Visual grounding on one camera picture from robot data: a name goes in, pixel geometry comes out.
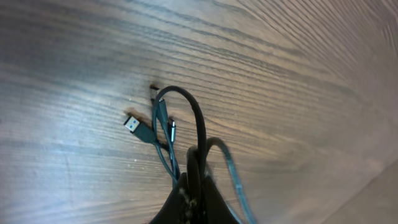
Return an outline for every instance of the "table surface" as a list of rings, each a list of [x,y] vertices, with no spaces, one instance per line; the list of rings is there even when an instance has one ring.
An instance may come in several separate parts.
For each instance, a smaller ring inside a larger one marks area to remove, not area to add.
[[[0,1],[0,222],[151,220],[171,179],[123,122],[155,83],[196,97],[259,223],[393,223],[397,21],[394,0]],[[195,120],[165,99],[184,171]]]

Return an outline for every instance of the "usb plug metal tip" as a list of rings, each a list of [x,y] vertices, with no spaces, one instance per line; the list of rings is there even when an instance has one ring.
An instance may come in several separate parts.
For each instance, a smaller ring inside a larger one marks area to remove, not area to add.
[[[139,121],[135,117],[130,116],[124,123],[124,126],[131,132],[134,132],[139,126]]]

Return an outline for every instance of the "cable connector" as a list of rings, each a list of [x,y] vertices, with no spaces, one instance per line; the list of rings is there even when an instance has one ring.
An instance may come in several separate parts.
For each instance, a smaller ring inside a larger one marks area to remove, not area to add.
[[[176,132],[176,125],[175,121],[172,118],[169,118],[169,122],[167,123],[167,130],[170,133],[170,140],[172,141],[172,144],[175,142],[175,132]]]
[[[156,136],[152,128],[145,123],[139,122],[135,117],[130,116],[127,121],[124,122],[124,126],[130,130],[131,134],[135,135],[141,141],[155,144]]]
[[[151,85],[149,88],[150,88],[150,101],[152,102],[152,104],[154,104],[154,101],[156,99],[157,94],[159,93],[160,88],[155,85]]]

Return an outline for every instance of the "usb-a plug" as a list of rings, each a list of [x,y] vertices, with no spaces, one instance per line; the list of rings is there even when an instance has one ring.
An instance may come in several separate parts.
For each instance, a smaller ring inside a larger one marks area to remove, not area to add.
[[[156,136],[154,131],[145,123],[139,122],[135,117],[130,116],[124,126],[130,130],[130,132],[145,143],[155,144]]]

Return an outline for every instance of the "usb cable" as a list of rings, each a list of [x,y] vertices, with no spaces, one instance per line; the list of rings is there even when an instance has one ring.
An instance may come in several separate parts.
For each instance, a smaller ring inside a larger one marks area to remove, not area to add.
[[[141,141],[146,143],[151,143],[155,146],[156,151],[159,155],[160,161],[163,163],[166,171],[170,174],[173,180],[173,186],[177,183],[177,180],[180,175],[180,171],[178,168],[177,160],[175,159],[174,155],[174,141],[175,141],[175,122],[174,120],[170,119],[167,114],[166,104],[164,99],[162,98],[169,91],[176,91],[183,95],[191,104],[193,113],[195,115],[195,121],[197,124],[197,134],[198,134],[198,170],[199,170],[199,178],[202,181],[205,178],[205,164],[206,164],[206,157],[208,151],[210,150],[211,146],[218,146],[221,149],[221,152],[224,154],[224,158],[228,165],[229,174],[231,175],[235,192],[238,196],[238,200],[241,204],[243,213],[245,214],[248,222],[250,224],[255,224],[256,220],[251,213],[249,208],[248,202],[243,192],[243,186],[241,184],[239,175],[236,171],[235,164],[233,162],[232,155],[229,153],[228,147],[225,143],[219,138],[209,138],[206,139],[206,128],[205,128],[205,120],[203,118],[203,114],[199,107],[198,102],[196,99],[183,88],[177,86],[168,86],[164,88],[159,93],[157,92],[159,89],[156,87],[151,87],[151,100],[153,103],[152,109],[152,129],[144,124],[140,123],[136,118],[130,117],[124,123],[125,127],[127,127],[130,132],[132,132],[137,138]],[[167,145],[162,144],[157,139],[157,127],[156,127],[156,120],[160,121],[160,125],[165,133],[165,138],[167,141]],[[160,148],[165,149],[170,154],[170,162],[171,162],[171,169],[167,165],[162,151]]]

